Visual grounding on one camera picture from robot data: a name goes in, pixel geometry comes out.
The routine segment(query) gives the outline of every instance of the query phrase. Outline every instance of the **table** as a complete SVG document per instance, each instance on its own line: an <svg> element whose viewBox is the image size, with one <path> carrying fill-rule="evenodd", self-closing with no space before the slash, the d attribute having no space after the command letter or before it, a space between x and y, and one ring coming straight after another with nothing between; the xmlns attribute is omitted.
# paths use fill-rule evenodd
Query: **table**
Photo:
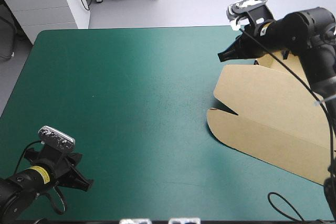
<svg viewBox="0 0 336 224"><path fill-rule="evenodd" d="M76 139L79 169L95 183L87 193L63 189L64 216L40 198L22 219L283 220L270 191L306 219L332 219L320 185L211 135L216 54L237 35L220 26L42 32L0 118L0 177L50 125Z"/></svg>
<svg viewBox="0 0 336 224"><path fill-rule="evenodd" d="M5 2L32 43L43 30L89 27L90 11L84 9L81 0L5 0Z"/></svg>

